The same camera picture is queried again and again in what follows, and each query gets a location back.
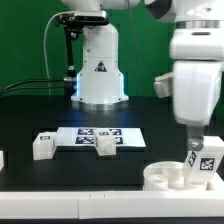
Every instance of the green backdrop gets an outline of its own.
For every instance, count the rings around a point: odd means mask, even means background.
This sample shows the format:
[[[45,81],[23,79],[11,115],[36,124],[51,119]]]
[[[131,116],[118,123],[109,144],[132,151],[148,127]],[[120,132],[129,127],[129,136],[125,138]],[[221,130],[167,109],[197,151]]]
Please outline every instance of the green backdrop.
[[[0,1],[0,89],[9,84],[46,78],[43,35],[47,22],[56,13],[67,11],[60,0]],[[143,1],[132,10],[139,56],[139,95],[155,96],[154,78],[172,70],[169,41],[173,25],[155,21],[145,10]],[[119,31],[119,69],[125,75],[125,91],[136,95],[135,48],[128,10],[108,11],[110,22]],[[63,28],[51,25],[47,39],[48,59],[52,78],[66,75],[66,50]],[[82,67],[82,38],[74,42],[77,70]],[[47,94],[17,92],[13,94]],[[224,119],[223,99],[217,114]]]

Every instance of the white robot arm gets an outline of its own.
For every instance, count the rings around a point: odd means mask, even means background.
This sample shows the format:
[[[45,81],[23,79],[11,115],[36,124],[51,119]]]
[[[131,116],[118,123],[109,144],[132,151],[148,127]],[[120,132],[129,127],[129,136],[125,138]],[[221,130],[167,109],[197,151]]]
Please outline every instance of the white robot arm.
[[[224,60],[223,0],[145,0],[147,10],[162,22],[175,22],[170,55],[174,113],[188,131],[188,148],[203,147],[203,129],[210,122],[221,89]]]
[[[140,0],[61,1],[74,11],[69,20],[81,25],[84,36],[83,68],[77,74],[77,91],[72,96],[74,104],[89,110],[122,107],[128,96],[124,94],[124,78],[118,69],[118,32],[108,24],[103,10],[127,9]]]
[[[128,0],[61,0],[70,9],[75,11],[96,11],[100,9],[127,9]],[[129,0],[134,7],[140,0]]]

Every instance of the cable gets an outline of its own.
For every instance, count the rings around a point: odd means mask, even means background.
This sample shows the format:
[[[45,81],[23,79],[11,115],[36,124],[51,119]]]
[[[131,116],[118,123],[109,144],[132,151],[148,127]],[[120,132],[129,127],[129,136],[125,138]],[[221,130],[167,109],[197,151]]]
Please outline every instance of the cable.
[[[29,79],[29,80],[24,80],[24,81],[21,81],[21,82],[18,82],[18,83],[14,83],[14,84],[6,87],[2,92],[6,91],[6,90],[9,90],[9,89],[12,89],[16,86],[24,85],[24,84],[28,84],[28,83],[63,82],[63,81],[64,81],[63,79]]]
[[[64,87],[50,87],[51,89],[64,89]],[[12,88],[5,91],[2,91],[0,93],[0,97],[5,95],[6,93],[17,91],[17,90],[43,90],[43,89],[49,89],[49,87],[20,87],[20,88]]]
[[[131,11],[130,6],[130,0],[127,0],[128,3],[128,9],[129,9],[129,15],[130,15],[130,23],[131,23],[131,29],[132,29],[132,35],[134,40],[134,47],[135,47],[135,62],[136,62],[136,96],[139,95],[139,56],[138,56],[138,47],[137,47],[137,38],[136,38],[136,32],[135,32],[135,25],[134,25],[134,19]]]
[[[49,31],[51,22],[52,22],[57,16],[60,16],[60,15],[63,15],[63,14],[69,14],[69,13],[73,13],[73,12],[74,12],[74,11],[60,12],[60,13],[57,13],[57,14],[53,15],[53,16],[50,18],[50,20],[48,21],[47,26],[46,26],[46,28],[45,28],[45,31],[44,31],[43,48],[44,48],[45,68],[46,68],[46,73],[47,73],[47,78],[48,78],[48,79],[51,79],[51,76],[50,76],[49,64],[48,64],[48,58],[47,58],[47,47],[46,47],[47,44],[46,44],[46,43],[47,43],[47,34],[48,34],[48,31]]]

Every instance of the black cable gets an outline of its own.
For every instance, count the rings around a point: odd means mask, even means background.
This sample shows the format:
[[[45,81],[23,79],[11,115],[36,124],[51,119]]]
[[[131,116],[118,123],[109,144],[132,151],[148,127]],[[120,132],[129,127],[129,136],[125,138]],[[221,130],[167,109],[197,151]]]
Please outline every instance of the black cable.
[[[29,79],[29,80],[24,80],[21,82],[14,83],[14,84],[6,87],[2,92],[12,89],[16,86],[24,85],[24,84],[28,84],[28,83],[63,82],[63,81],[64,81],[63,79]]]
[[[3,90],[0,92],[0,97],[5,95],[6,93],[12,92],[12,91],[17,91],[17,90],[44,90],[44,89],[64,89],[64,87],[20,87],[20,88],[11,88],[8,90]]]

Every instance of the black table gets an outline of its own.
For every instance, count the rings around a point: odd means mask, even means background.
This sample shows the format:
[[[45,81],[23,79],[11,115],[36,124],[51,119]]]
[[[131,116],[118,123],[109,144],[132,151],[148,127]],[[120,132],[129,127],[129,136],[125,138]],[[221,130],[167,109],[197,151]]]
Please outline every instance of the black table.
[[[116,156],[104,158],[93,147],[59,147],[55,159],[33,161],[35,137],[58,127],[141,128],[146,147],[118,147]],[[6,164],[0,172],[0,191],[142,190],[147,165],[158,161],[184,162],[187,155],[186,130],[175,122],[171,98],[132,97],[125,109],[94,112],[74,108],[70,99],[62,96],[8,96],[0,99],[0,130],[0,150],[4,151]],[[205,134],[224,136],[224,123],[212,117]],[[218,173],[224,177],[222,164]],[[76,222],[214,223],[214,218]]]

